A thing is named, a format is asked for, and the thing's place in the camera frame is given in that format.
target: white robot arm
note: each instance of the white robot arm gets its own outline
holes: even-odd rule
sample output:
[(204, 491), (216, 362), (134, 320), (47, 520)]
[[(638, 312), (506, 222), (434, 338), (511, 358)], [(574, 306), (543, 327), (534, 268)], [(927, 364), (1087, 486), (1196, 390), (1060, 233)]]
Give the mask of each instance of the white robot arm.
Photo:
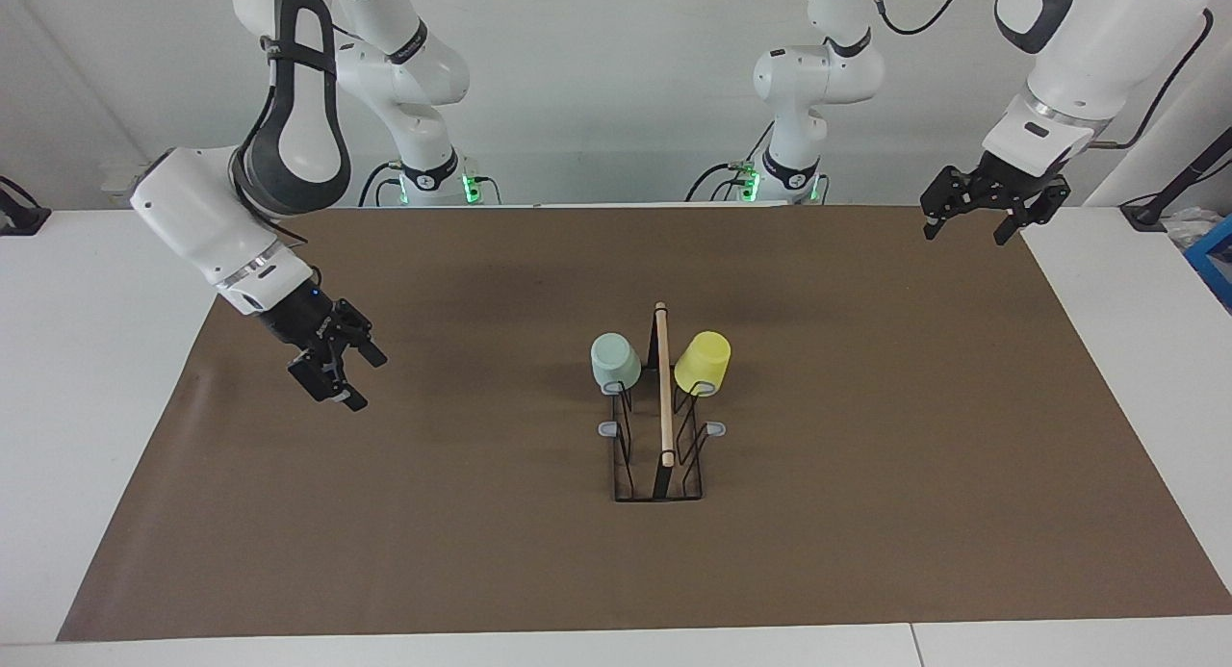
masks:
[(758, 198), (803, 201), (822, 159), (827, 123), (819, 106), (872, 99), (886, 62), (872, 46), (872, 0), (809, 0), (822, 46), (786, 47), (761, 57), (758, 96), (774, 110), (774, 137), (758, 155)]
[(1209, 1), (997, 0), (1000, 31), (1036, 57), (1035, 70), (986, 137), (979, 166), (970, 174), (947, 166), (922, 196), (925, 235), (978, 208), (1009, 212), (995, 233), (1002, 245), (1051, 221), (1069, 195), (1066, 163), (1193, 33)]
[(324, 295), (274, 221), (324, 210), (350, 185), (339, 81), (394, 134), (409, 192), (466, 202), (462, 179), (453, 178), (461, 159), (431, 106), (460, 101), (469, 78), (409, 0), (341, 0), (366, 41), (344, 44), (340, 62), (331, 0), (233, 1), (270, 64), (260, 118), (235, 148), (168, 152), (138, 179), (131, 202), (223, 298), (299, 348), (288, 369), (313, 398), (359, 411), (367, 401), (347, 382), (342, 355), (356, 348), (373, 366), (386, 362), (372, 324)]

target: cable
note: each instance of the cable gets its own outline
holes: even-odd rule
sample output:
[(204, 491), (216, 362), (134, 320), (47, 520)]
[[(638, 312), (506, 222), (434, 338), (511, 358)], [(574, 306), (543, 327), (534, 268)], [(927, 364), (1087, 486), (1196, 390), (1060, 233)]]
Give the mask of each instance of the cable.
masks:
[[(1228, 160), (1227, 160), (1227, 162), (1225, 162), (1225, 163), (1223, 163), (1223, 164), (1222, 164), (1222, 165), (1221, 165), (1221, 166), (1220, 166), (1218, 169), (1216, 169), (1216, 170), (1214, 170), (1214, 171), (1211, 171), (1211, 173), (1206, 174), (1206, 175), (1205, 175), (1205, 176), (1202, 176), (1201, 179), (1199, 179), (1199, 180), (1194, 181), (1194, 182), (1193, 182), (1193, 184), (1190, 184), (1190, 185), (1189, 185), (1189, 187), (1186, 187), (1185, 190), (1189, 190), (1189, 189), (1191, 189), (1191, 187), (1194, 187), (1194, 186), (1196, 186), (1198, 184), (1201, 184), (1201, 182), (1204, 182), (1204, 181), (1210, 181), (1210, 180), (1211, 180), (1211, 179), (1214, 179), (1215, 176), (1218, 176), (1218, 175), (1220, 175), (1220, 171), (1223, 171), (1223, 170), (1225, 170), (1225, 169), (1227, 169), (1228, 166), (1232, 166), (1232, 159), (1228, 159)], [(1127, 200), (1127, 201), (1122, 202), (1121, 205), (1119, 205), (1119, 206), (1116, 206), (1116, 207), (1125, 207), (1125, 206), (1127, 206), (1127, 205), (1133, 205), (1133, 203), (1136, 203), (1136, 202), (1142, 202), (1142, 201), (1145, 201), (1145, 200), (1151, 200), (1151, 198), (1156, 198), (1156, 197), (1159, 197), (1161, 195), (1163, 195), (1163, 191), (1159, 191), (1159, 192), (1157, 192), (1157, 194), (1151, 194), (1151, 195), (1147, 195), (1147, 196), (1138, 196), (1138, 197), (1136, 197), (1136, 198), (1133, 198), (1133, 200)]]
[(381, 207), (381, 190), (384, 189), (386, 186), (402, 187), (402, 181), (399, 181), (398, 179), (386, 179), (384, 181), (381, 181), (381, 185), (377, 186), (377, 207)]
[(346, 35), (347, 37), (351, 37), (352, 39), (355, 39), (357, 42), (363, 41), (363, 37), (360, 37), (359, 35), (352, 35), (352, 32), (347, 32), (346, 30), (344, 30), (342, 27), (339, 27), (338, 25), (334, 25), (333, 27), (334, 27), (334, 31), (339, 32), (340, 35)]
[(253, 215), (253, 217), (256, 217), (260, 221), (260, 223), (264, 223), (266, 227), (274, 229), (275, 232), (285, 234), (302, 244), (307, 244), (308, 239), (301, 237), (299, 234), (292, 232), (291, 229), (280, 227), (278, 224), (274, 223), (272, 219), (266, 217), (265, 213), (259, 211), (256, 206), (253, 205), (253, 201), (248, 198), (248, 195), (244, 194), (244, 189), (241, 187), (241, 185), (239, 185), (238, 174), (243, 169), (244, 155), (248, 154), (248, 149), (253, 145), (253, 141), (256, 138), (256, 132), (260, 131), (261, 126), (265, 125), (265, 120), (270, 117), (270, 108), (272, 106), (274, 106), (274, 85), (270, 85), (270, 91), (269, 94), (265, 95), (265, 106), (261, 107), (261, 115), (256, 117), (256, 122), (253, 123), (253, 127), (249, 129), (248, 136), (244, 137), (243, 143), (238, 145), (238, 148), (235, 148), (235, 150), (232, 153), (230, 158), (232, 185), (235, 189), (235, 197), (239, 200), (240, 205), (243, 205), (244, 208)]
[(1168, 80), (1164, 81), (1162, 88), (1159, 88), (1158, 95), (1156, 95), (1154, 101), (1151, 102), (1151, 108), (1147, 110), (1147, 115), (1145, 115), (1142, 118), (1142, 125), (1138, 126), (1138, 132), (1133, 133), (1133, 137), (1131, 137), (1130, 142), (1127, 143), (1099, 141), (1092, 143), (1090, 149), (1130, 149), (1133, 145), (1138, 144), (1138, 141), (1147, 132), (1147, 126), (1151, 123), (1151, 120), (1154, 118), (1154, 113), (1159, 108), (1159, 104), (1163, 102), (1163, 97), (1168, 95), (1168, 90), (1172, 88), (1172, 84), (1180, 75), (1181, 70), (1185, 69), (1185, 65), (1189, 64), (1190, 59), (1194, 58), (1194, 54), (1198, 53), (1198, 49), (1202, 48), (1202, 44), (1206, 42), (1206, 38), (1211, 36), (1211, 30), (1215, 27), (1215, 14), (1211, 12), (1210, 9), (1206, 9), (1202, 11), (1202, 17), (1206, 18), (1206, 27), (1202, 28), (1202, 32), (1200, 36), (1198, 36), (1198, 41), (1194, 42), (1194, 46), (1189, 47), (1189, 51), (1185, 53), (1184, 57), (1181, 57), (1180, 63), (1178, 63), (1177, 67), (1173, 68), (1172, 75), (1168, 75)]
[(12, 179), (10, 179), (9, 176), (0, 176), (0, 184), (4, 184), (4, 185), (6, 185), (6, 186), (9, 186), (10, 189), (12, 189), (12, 190), (14, 190), (14, 192), (16, 192), (16, 194), (17, 194), (17, 195), (20, 195), (21, 197), (23, 197), (23, 198), (28, 200), (28, 201), (30, 201), (30, 205), (33, 205), (34, 207), (38, 207), (38, 201), (37, 201), (37, 200), (34, 200), (34, 196), (30, 195), (30, 194), (28, 194), (28, 192), (26, 191), (26, 189), (23, 189), (23, 187), (21, 187), (20, 185), (17, 185), (17, 182), (16, 182), (16, 181), (14, 181)]
[(954, 5), (955, 0), (946, 0), (945, 5), (941, 6), (941, 10), (936, 11), (936, 15), (934, 15), (931, 20), (925, 22), (922, 27), (915, 27), (914, 30), (903, 30), (902, 27), (898, 27), (897, 25), (890, 21), (890, 14), (886, 12), (886, 0), (872, 0), (872, 1), (875, 1), (875, 4), (877, 5), (877, 15), (880, 15), (881, 18), (886, 21), (886, 27), (890, 27), (890, 30), (896, 35), (912, 37), (919, 35), (920, 32), (926, 31), (933, 25), (936, 25), (936, 21), (940, 20), (942, 15), (945, 15), (946, 10), (950, 10), (950, 6)]
[[(758, 149), (761, 148), (761, 143), (766, 142), (766, 137), (770, 136), (770, 131), (772, 129), (774, 129), (774, 121), (771, 121), (770, 125), (766, 126), (766, 129), (761, 133), (761, 137), (758, 138), (758, 144), (753, 145), (753, 149), (749, 150), (749, 155), (744, 158), (744, 162), (753, 162), (753, 157), (758, 154)], [(727, 198), (729, 197), (732, 197), (732, 187), (728, 187), (727, 192), (723, 194), (724, 201), (727, 201)]]
[(377, 176), (379, 176), (381, 173), (384, 171), (386, 169), (397, 169), (398, 166), (395, 166), (395, 164), (397, 164), (395, 162), (386, 162), (381, 164), (381, 166), (375, 168), (372, 173), (368, 174), (368, 180), (365, 181), (363, 190), (360, 191), (360, 205), (359, 205), (360, 207), (363, 207), (363, 203), (368, 201), (368, 191), (372, 190), (372, 184), (376, 182)]
[(731, 164), (716, 164), (708, 168), (703, 175), (701, 175), (696, 181), (694, 181), (694, 186), (689, 189), (689, 195), (685, 196), (685, 202), (692, 202), (692, 196), (697, 192), (697, 189), (700, 189), (701, 185), (706, 182), (706, 179), (710, 179), (711, 176), (718, 174), (723, 169), (736, 171), (736, 169)]
[(830, 197), (830, 176), (828, 174), (822, 174), (817, 180), (825, 179), (825, 190), (822, 191), (822, 206), (825, 206), (825, 198)]
[(492, 184), (492, 187), (496, 190), (496, 205), (505, 205), (505, 198), (500, 195), (500, 184), (496, 182), (492, 176), (476, 176), (476, 184)]
[(722, 202), (727, 202), (727, 198), (732, 197), (732, 189), (736, 187), (736, 186), (743, 186), (743, 185), (744, 185), (744, 181), (740, 180), (740, 179), (732, 179), (731, 181), (723, 181), (722, 184), (719, 184), (715, 189), (715, 192), (710, 195), (710, 201), (711, 202), (719, 202), (719, 200), (718, 200), (718, 191), (723, 190), (723, 186), (727, 186), (727, 195), (723, 196), (723, 201), (722, 201)]

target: brown tabletop covering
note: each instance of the brown tabletop covering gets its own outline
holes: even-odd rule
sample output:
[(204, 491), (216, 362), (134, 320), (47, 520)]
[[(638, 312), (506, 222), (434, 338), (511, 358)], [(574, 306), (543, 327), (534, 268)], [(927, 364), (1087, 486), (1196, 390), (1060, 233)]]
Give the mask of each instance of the brown tabletop covering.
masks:
[[(391, 356), (349, 365), (372, 406), (313, 403), (294, 350), (217, 303), (60, 640), (1232, 613), (997, 221), (933, 244), (899, 208), (296, 222)], [(659, 300), (676, 355), (731, 339), (702, 406), (731, 433), (705, 501), (616, 504), (588, 349), (644, 359)]]

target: cup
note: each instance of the cup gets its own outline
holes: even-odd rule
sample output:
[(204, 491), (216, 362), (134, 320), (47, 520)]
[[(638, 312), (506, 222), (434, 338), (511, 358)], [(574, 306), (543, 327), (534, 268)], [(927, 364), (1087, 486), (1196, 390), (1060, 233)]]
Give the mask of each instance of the cup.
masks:
[(590, 345), (590, 367), (604, 395), (620, 395), (642, 377), (642, 360), (623, 335), (607, 333)]
[(701, 333), (676, 362), (676, 385), (691, 396), (712, 396), (723, 387), (731, 362), (732, 345), (727, 338), (708, 330)]

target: wooden rod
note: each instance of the wooden rod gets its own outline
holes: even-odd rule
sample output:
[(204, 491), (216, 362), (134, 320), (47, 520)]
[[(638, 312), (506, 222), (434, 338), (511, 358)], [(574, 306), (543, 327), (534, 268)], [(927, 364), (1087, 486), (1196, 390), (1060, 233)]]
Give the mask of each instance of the wooden rod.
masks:
[(668, 349), (668, 305), (654, 306), (654, 325), (659, 342), (659, 429), (663, 432), (663, 466), (676, 466), (675, 434), (671, 409), (671, 350)]

